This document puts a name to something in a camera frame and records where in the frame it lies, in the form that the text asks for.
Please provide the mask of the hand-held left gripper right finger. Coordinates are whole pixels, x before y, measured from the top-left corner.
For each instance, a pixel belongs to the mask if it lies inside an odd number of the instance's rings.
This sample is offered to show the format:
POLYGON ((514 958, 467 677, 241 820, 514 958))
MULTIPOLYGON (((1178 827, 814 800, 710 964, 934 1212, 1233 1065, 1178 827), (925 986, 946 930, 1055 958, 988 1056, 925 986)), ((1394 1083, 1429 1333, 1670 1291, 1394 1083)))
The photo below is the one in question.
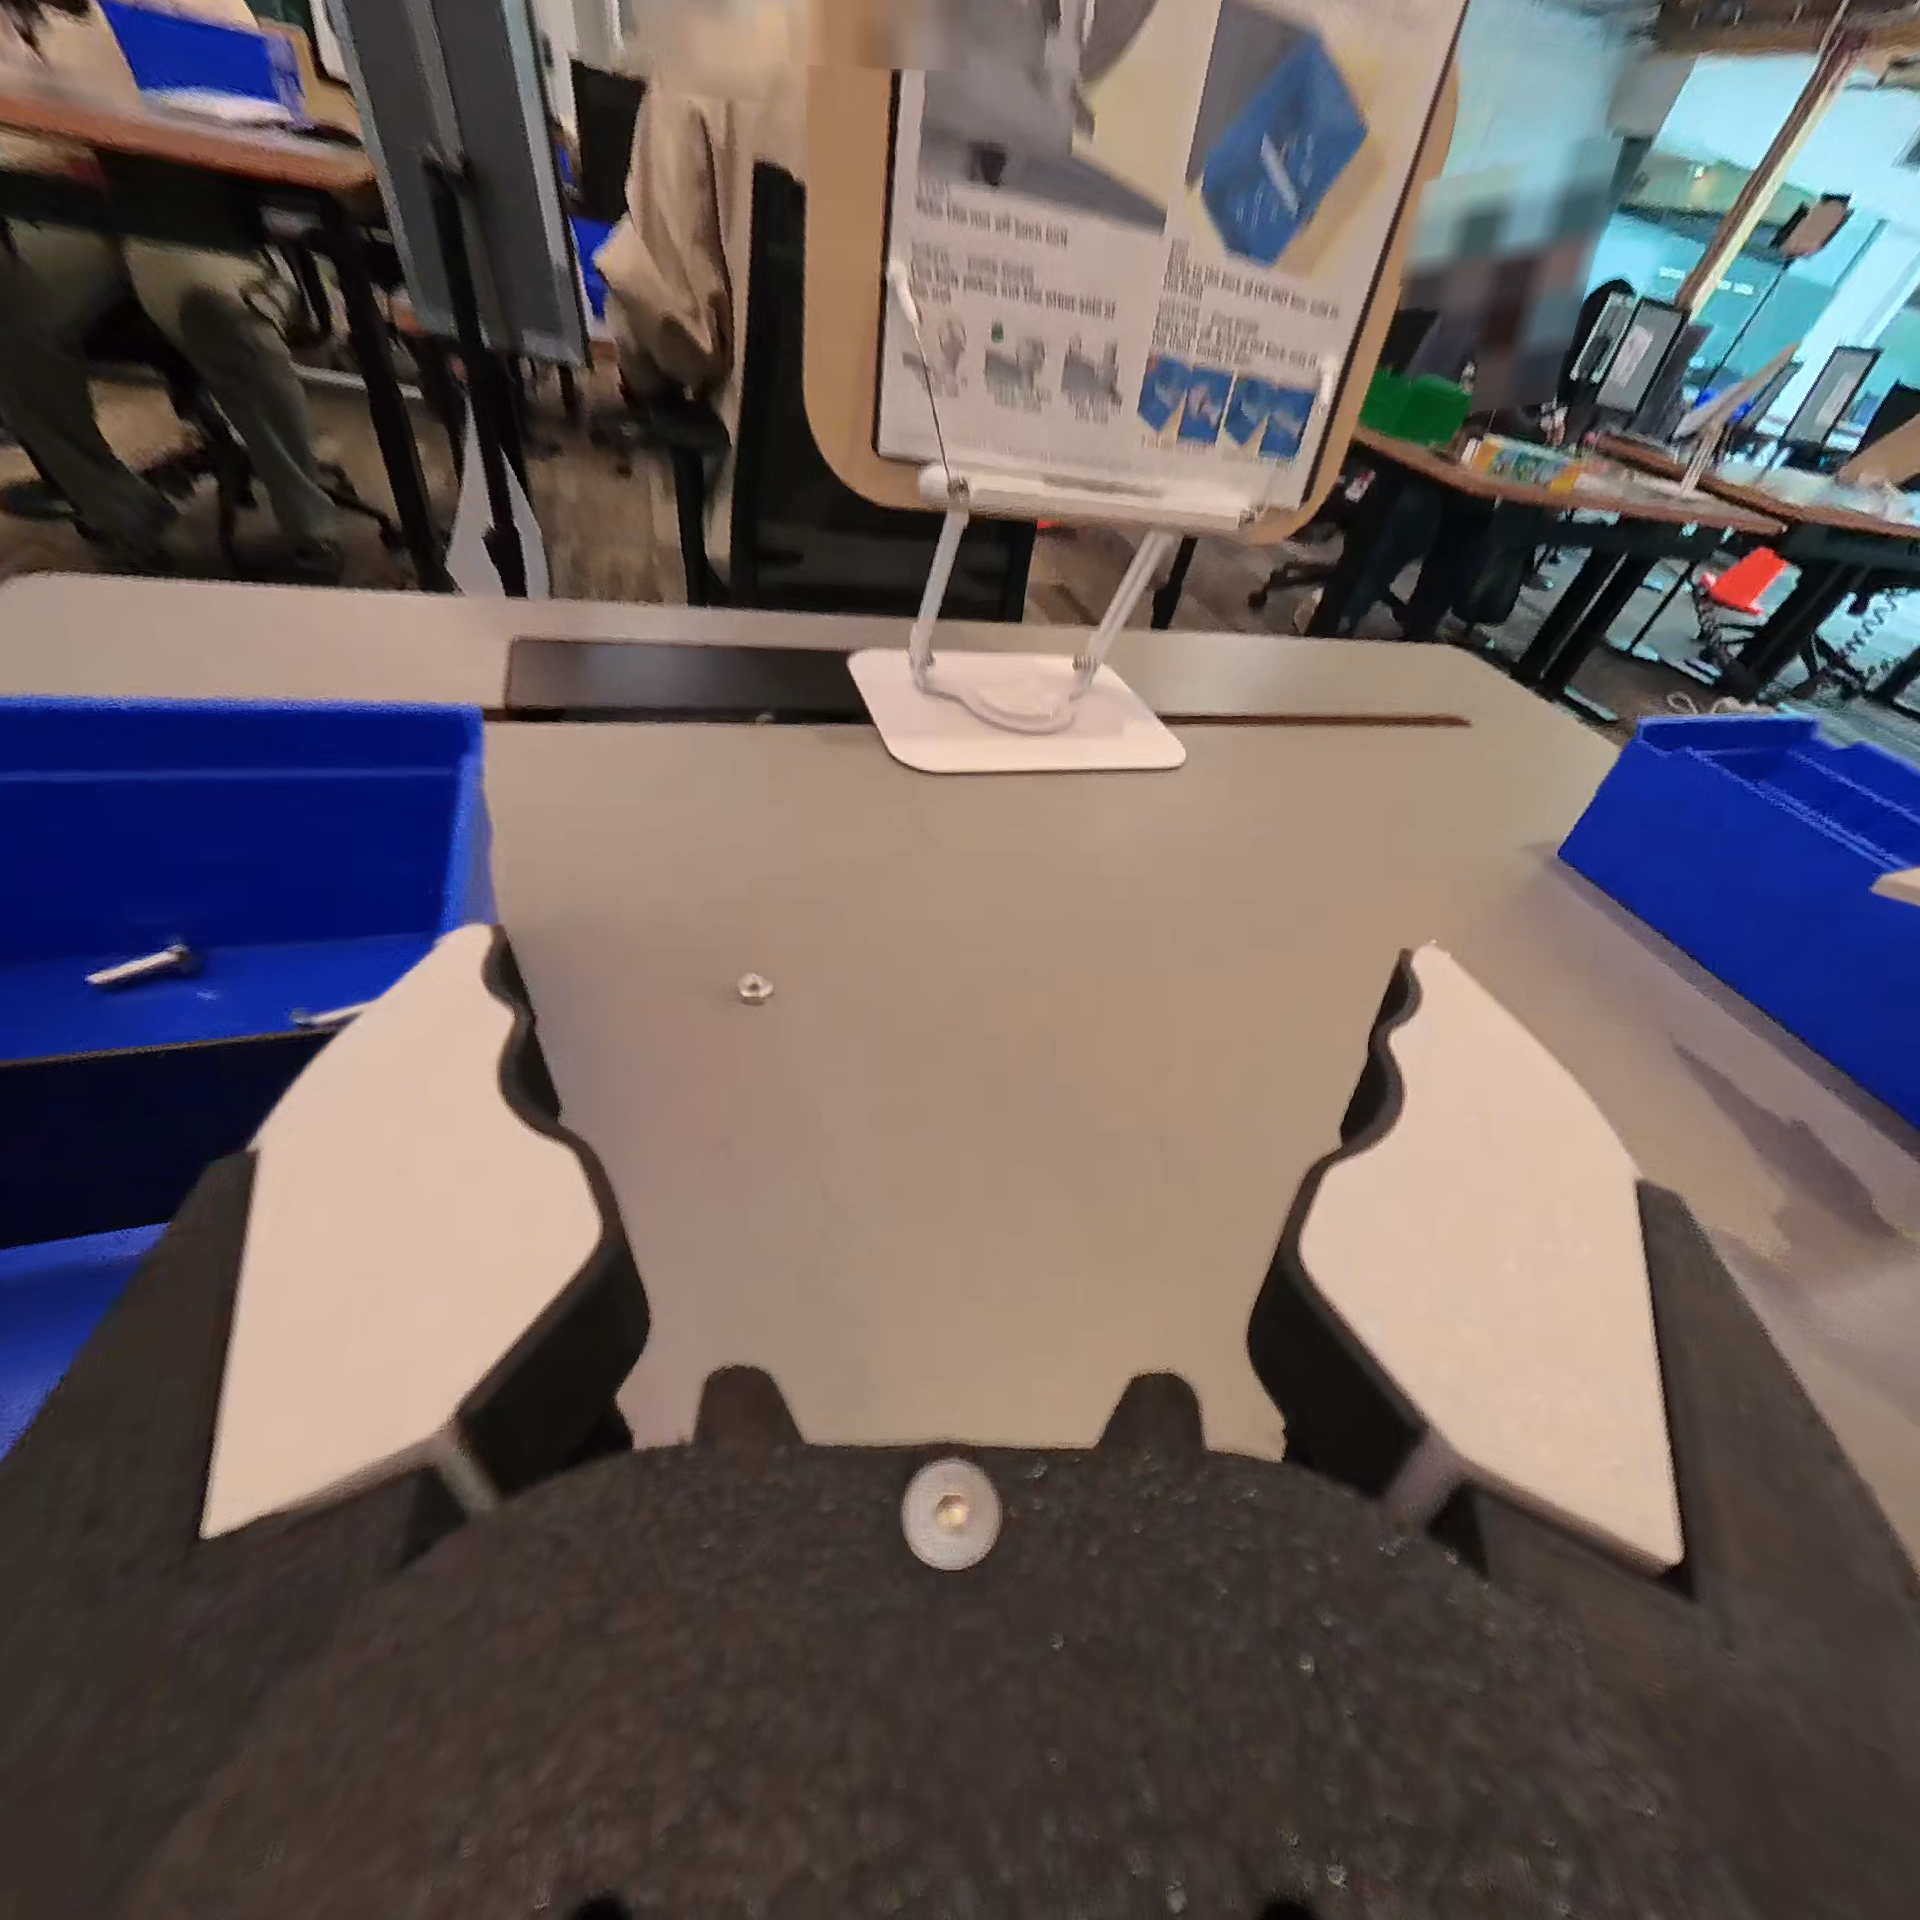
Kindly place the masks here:
POLYGON ((1685 1568, 1640 1172, 1443 946, 1409 946, 1250 1300, 1285 1465, 1391 1532, 1508 1508, 1685 1568))

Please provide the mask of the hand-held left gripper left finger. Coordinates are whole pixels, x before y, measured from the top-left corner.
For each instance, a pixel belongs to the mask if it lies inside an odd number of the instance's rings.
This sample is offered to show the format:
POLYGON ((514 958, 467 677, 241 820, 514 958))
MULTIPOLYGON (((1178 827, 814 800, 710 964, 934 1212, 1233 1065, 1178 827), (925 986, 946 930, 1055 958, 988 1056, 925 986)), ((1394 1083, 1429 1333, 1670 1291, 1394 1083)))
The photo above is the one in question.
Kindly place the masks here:
POLYGON ((482 1521, 608 1427, 647 1291, 501 928, 367 1003, 247 1167, 202 1541, 402 1479, 482 1521))

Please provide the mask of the blue plastic bin with divider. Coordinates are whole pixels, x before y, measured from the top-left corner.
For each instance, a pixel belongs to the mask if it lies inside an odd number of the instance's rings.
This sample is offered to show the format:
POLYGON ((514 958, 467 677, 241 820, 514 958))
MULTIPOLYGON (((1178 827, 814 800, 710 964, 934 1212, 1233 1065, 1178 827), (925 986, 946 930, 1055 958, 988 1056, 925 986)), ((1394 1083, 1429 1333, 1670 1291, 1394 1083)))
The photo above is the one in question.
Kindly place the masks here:
MULTIPOLYGON (((6 703, 0 1065, 277 1036, 494 922, 482 711, 338 703, 6 703), (196 980, 97 996, 187 942, 196 980)), ((6 1249, 14 1450, 166 1227, 6 1249)))

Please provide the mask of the black bin divider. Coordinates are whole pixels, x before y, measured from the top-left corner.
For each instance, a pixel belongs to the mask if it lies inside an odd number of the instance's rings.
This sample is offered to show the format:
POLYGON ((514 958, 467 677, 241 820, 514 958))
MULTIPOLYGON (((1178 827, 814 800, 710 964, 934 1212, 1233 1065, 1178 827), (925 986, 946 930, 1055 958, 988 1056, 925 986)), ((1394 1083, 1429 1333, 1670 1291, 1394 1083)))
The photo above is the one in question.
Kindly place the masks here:
POLYGON ((0 1065, 0 1249, 174 1220, 333 1033, 0 1065))

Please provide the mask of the white hanging paper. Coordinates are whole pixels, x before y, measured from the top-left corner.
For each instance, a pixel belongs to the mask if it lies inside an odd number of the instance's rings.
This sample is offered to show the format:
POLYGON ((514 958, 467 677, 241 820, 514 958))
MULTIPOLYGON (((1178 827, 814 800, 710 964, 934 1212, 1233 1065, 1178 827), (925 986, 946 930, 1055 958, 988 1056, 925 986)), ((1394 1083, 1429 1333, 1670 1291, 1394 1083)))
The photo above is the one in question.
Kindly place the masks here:
POLYGON ((495 488, 485 481, 485 453, 468 409, 459 434, 459 496, 456 496, 444 568, 448 568, 448 591, 467 597, 536 597, 536 606, 549 597, 549 556, 536 505, 501 445, 495 445, 495 488))

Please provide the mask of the wooden top office table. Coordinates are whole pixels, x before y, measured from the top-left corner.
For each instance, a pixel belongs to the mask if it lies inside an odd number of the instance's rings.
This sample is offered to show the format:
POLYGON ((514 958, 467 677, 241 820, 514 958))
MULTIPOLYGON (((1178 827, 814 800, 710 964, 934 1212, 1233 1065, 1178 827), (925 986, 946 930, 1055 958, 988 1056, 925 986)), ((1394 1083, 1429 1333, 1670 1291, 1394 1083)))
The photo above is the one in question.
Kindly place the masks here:
POLYGON ((1685 481, 1685 461, 1618 434, 1597 434, 1595 453, 1675 492, 1690 525, 1705 525, 1705 510, 1770 525, 1770 535, 1727 529, 1724 542, 1736 556, 1781 556, 1792 594, 1767 620, 1703 626, 1703 653, 1677 671, 1727 703, 1758 703, 1784 661, 1802 661, 1809 677, 1842 675, 1816 646, 1816 626, 1845 606, 1865 609, 1873 591, 1916 591, 1920 535, 1908 492, 1845 488, 1814 470, 1724 474, 1719 467, 1685 481))
POLYGON ((428 510, 414 413, 397 381, 390 322, 367 272, 373 158, 364 144, 241 131, 181 110, 107 101, 104 93, 63 83, 6 83, 6 136, 63 141, 113 160, 169 164, 174 179, 220 179, 247 195, 250 207, 308 214, 344 286, 349 342, 367 393, 367 424, 390 481, 402 552, 415 591, 448 594, 444 535, 428 510))
POLYGON ((1727 542, 1781 542, 1776 514, 1754 514, 1724 496, 1654 488, 1640 474, 1597 474, 1571 488, 1533 488, 1519 474, 1488 474, 1469 461, 1420 448, 1376 428, 1352 434, 1352 453, 1376 470, 1368 505, 1378 514, 1365 535, 1349 542, 1332 581, 1319 591, 1310 638, 1349 638, 1365 609, 1391 594, 1378 564, 1383 514, 1409 488, 1443 492, 1447 505, 1494 510, 1488 535, 1505 552, 1569 546, 1585 552, 1571 591, 1563 591, 1531 638, 1523 658, 1508 661, 1508 677, 1556 703, 1591 725, 1616 725, 1612 707, 1595 707, 1571 675, 1597 653, 1633 594, 1657 564, 1712 564, 1727 542))

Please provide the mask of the colourful box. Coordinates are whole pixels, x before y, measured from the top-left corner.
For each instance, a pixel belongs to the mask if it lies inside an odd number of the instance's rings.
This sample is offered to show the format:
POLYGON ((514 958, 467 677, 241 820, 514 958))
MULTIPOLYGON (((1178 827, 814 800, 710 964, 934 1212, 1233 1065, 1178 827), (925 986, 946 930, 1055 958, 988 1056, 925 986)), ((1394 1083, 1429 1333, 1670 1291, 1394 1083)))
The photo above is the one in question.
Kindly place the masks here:
POLYGON ((1523 488, 1523 492, 1571 492, 1591 470, 1585 448, 1556 448, 1556 445, 1523 445, 1523 441, 1469 441, 1459 445, 1459 470, 1499 481, 1499 488, 1523 488))

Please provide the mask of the black office chair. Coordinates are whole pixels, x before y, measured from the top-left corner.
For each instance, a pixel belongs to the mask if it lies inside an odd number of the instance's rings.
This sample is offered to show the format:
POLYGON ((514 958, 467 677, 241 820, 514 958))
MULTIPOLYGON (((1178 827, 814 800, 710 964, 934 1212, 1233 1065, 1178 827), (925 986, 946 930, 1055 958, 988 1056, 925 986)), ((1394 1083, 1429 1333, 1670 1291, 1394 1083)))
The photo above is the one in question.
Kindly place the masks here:
POLYGON ((821 461, 804 399, 804 181, 772 160, 747 200, 738 424, 657 396, 683 597, 804 617, 913 617, 943 514, 876 510, 821 461))

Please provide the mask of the green bin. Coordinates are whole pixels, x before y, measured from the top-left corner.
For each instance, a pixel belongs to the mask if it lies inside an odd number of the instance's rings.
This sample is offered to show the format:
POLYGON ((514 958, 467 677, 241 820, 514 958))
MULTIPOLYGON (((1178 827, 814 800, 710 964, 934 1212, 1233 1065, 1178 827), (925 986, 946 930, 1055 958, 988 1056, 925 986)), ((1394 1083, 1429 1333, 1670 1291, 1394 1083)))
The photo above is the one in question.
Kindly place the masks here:
POLYGON ((1361 409, 1361 428, 1420 448, 1447 445, 1466 428, 1466 419, 1469 419, 1469 388, 1443 374, 1403 374, 1403 368, 1376 368, 1361 409))

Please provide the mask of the black framed display board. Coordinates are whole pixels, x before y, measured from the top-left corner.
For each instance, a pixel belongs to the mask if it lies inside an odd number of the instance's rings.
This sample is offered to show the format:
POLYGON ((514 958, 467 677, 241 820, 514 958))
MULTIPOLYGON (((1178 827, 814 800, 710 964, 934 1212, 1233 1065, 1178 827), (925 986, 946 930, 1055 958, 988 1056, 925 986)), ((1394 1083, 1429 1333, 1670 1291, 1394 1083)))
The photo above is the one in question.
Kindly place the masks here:
POLYGON ((1697 349, 1690 312, 1675 302, 1603 286, 1591 306, 1563 374, 1569 441, 1646 419, 1665 381, 1685 374, 1697 349))

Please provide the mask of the black tripod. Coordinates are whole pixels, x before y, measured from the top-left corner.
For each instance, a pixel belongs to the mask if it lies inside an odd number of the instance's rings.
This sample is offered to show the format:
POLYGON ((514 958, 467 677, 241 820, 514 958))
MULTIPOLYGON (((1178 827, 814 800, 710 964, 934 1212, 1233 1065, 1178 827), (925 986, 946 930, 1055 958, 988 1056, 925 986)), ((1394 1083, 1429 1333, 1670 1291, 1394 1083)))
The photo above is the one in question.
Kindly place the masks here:
POLYGON ((468 255, 468 242, 467 242, 468 164, 467 164, 467 158, 444 158, 444 151, 428 144, 421 151, 421 181, 428 181, 428 205, 431 205, 431 230, 439 230, 439 255, 444 255, 444 286, 448 286, 448 314, 456 314, 456 342, 459 342, 459 368, 467 368, 467 409, 468 409, 477 434, 482 434, 485 481, 495 488, 495 445, 514 453, 514 470, 524 481, 524 434, 519 434, 519 399, 514 399, 514 365, 501 365, 485 349, 477 255, 468 255))

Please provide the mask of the instruction sheet on stand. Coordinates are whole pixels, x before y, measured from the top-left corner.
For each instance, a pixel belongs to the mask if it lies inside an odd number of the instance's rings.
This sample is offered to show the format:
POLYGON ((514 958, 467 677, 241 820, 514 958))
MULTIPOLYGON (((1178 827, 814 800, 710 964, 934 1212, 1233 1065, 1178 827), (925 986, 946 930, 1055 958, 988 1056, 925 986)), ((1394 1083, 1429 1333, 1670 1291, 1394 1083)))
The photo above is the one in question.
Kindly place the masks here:
MULTIPOLYGON (((808 72, 808 224, 804 224, 804 399, 821 461, 851 492, 876 510, 943 514, 925 594, 900 646, 851 653, 851 677, 882 750, 922 777, 1167 777, 1186 758, 1183 741, 1113 675, 1113 643, 1141 597, 1158 591, 1183 542, 1262 542, 1294 535, 1332 492, 1335 453, 1352 445, 1361 399, 1335 409, 1335 445, 1319 488, 1297 514, 1250 514, 1245 525, 1201 529, 1158 510, 1116 514, 1104 492, 1040 492, 1040 474, 993 474, 979 505, 946 467, 882 461, 876 349, 882 349, 882 205, 893 158, 893 83, 925 72, 934 5, 851 5, 836 21, 836 61, 808 72), (1116 529, 1135 556, 1077 653, 943 653, 943 609, 962 564, 962 542, 993 525, 1080 525, 1116 529)), ((1378 365, 1383 322, 1368 322, 1368 368, 1378 365)))

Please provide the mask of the printed instruction sheet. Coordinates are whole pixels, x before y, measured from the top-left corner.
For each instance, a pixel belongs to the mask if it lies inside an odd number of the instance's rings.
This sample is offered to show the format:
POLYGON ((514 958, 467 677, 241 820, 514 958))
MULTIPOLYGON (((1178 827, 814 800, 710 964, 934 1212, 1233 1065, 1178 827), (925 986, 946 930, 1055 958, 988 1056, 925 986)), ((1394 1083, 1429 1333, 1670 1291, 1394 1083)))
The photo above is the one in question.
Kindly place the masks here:
POLYGON ((874 445, 1297 514, 1443 158, 1459 0, 934 5, 893 83, 874 445))

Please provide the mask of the grey panel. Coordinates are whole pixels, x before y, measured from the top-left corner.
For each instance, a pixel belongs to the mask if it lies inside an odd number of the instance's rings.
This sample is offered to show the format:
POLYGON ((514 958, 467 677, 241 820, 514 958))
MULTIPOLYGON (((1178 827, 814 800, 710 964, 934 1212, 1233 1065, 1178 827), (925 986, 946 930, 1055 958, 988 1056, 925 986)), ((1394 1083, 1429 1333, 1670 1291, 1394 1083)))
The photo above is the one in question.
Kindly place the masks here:
POLYGON ((327 0, 364 151, 373 158, 402 296, 421 336, 456 342, 421 151, 467 158, 467 242, 485 349, 580 368, 589 312, 524 0, 327 0))

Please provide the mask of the small blue bin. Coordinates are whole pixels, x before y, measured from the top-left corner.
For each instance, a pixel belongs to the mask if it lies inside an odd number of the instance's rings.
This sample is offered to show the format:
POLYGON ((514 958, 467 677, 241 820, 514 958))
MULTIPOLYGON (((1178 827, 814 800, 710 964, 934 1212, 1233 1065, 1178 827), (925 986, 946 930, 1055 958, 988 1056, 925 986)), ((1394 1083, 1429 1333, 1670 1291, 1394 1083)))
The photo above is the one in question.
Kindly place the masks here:
POLYGON ((303 131, 303 74, 287 40, 174 5, 104 5, 148 110, 220 121, 303 131))

